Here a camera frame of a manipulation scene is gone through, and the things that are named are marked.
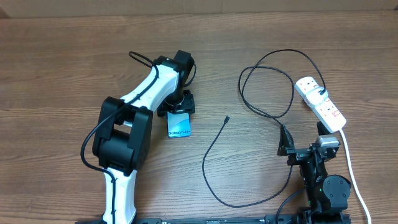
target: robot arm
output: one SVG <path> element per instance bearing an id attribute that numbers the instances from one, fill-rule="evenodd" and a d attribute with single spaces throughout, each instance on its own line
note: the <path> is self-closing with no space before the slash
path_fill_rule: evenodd
<path id="1" fill-rule="evenodd" d="M 193 95 L 189 90 L 182 90 L 194 61 L 190 53 L 178 51 L 171 59 L 160 56 L 154 60 L 159 77 L 155 83 L 132 105 L 124 102 L 132 100 L 154 80 L 156 70 L 132 92 L 120 100 L 108 97 L 102 107 L 98 123 L 111 113 L 125 106 L 118 115 L 105 122 L 96 132 L 93 154 L 98 157 L 99 165 L 112 173 L 116 179 L 114 214 L 112 210 L 113 183 L 105 174 L 106 210 L 98 223 L 112 223 L 113 215 L 117 224 L 131 224 L 136 215 L 134 206 L 134 187 L 137 170 L 146 159 L 149 151 L 152 118 L 155 110 L 158 116 L 167 113 L 192 114 L 195 112 Z M 114 129 L 114 125 L 125 124 L 131 127 L 130 133 Z"/>

